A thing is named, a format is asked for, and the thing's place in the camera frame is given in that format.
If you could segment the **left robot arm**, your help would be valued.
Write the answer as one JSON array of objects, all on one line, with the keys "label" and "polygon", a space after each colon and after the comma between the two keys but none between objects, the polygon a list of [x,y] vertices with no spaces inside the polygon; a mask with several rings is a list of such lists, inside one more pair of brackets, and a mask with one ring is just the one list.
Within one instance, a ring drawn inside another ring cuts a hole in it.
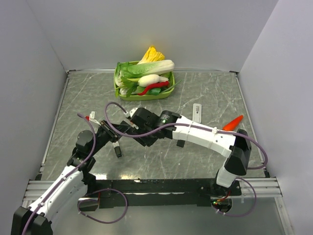
[{"label": "left robot arm", "polygon": [[96,177],[90,174],[96,154],[108,142],[121,138],[118,131],[129,134],[136,129],[126,122],[109,126],[98,123],[98,130],[84,130],[78,134],[76,146],[60,176],[31,205],[19,207],[14,215],[11,234],[51,235],[58,220],[83,197],[96,193]]}]

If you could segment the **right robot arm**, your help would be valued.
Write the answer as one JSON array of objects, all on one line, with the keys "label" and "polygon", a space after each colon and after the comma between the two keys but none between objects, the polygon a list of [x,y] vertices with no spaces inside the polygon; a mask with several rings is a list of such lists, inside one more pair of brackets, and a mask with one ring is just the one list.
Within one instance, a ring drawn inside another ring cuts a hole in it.
[{"label": "right robot arm", "polygon": [[217,128],[211,128],[196,123],[180,114],[162,111],[158,116],[145,108],[133,108],[129,120],[135,125],[134,133],[143,134],[159,127],[162,129],[143,137],[146,146],[152,145],[157,139],[172,139],[187,141],[211,149],[225,157],[223,166],[218,170],[214,191],[225,195],[238,176],[245,176],[251,153],[251,143],[246,139],[247,132],[239,129],[228,134],[220,133]]}]

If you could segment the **black battery cover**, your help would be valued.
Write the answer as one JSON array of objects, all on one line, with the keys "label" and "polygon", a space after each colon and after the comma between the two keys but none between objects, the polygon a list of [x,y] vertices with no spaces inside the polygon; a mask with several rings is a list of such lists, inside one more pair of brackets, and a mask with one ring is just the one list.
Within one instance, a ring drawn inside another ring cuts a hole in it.
[{"label": "black battery cover", "polygon": [[177,140],[177,146],[178,147],[184,147],[185,141],[184,140]]}]

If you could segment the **white battery cover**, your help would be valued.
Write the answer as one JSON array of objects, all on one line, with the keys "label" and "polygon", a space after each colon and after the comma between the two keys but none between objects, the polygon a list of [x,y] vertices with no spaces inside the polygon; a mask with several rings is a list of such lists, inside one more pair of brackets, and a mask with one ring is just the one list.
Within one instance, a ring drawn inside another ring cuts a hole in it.
[{"label": "white battery cover", "polygon": [[194,103],[192,121],[196,123],[201,123],[201,116],[202,116],[202,105]]}]

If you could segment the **black remote control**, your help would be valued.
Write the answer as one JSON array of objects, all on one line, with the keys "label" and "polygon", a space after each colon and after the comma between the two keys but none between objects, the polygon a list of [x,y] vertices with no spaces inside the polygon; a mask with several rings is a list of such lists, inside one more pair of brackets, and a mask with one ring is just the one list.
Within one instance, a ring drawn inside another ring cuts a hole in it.
[{"label": "black remote control", "polygon": [[[120,123],[121,127],[120,127],[120,131],[124,134],[127,134],[127,135],[138,135],[138,132],[135,128],[131,127],[127,122],[125,121],[121,121]],[[135,141],[137,141],[139,144],[141,144],[142,146],[146,146],[147,144],[145,143],[144,139],[143,138],[135,138],[135,137],[132,137],[132,139],[134,139]]]}]

